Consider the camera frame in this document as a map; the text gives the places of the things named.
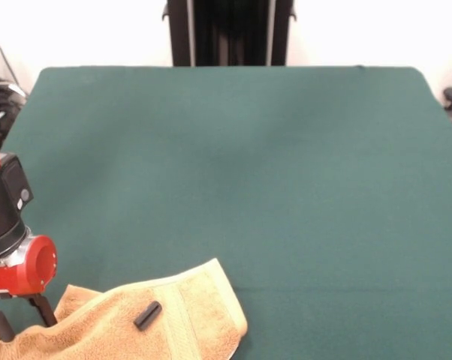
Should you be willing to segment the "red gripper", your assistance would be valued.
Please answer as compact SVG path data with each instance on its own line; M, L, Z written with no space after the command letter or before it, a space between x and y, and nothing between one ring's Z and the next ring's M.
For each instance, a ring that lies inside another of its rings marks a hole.
M55 277L57 253L53 240L46 235L29 236L20 246L0 258L0 295L26 296L45 326L54 326L56 316L48 299L41 293ZM11 342L15 332L0 311L0 341Z

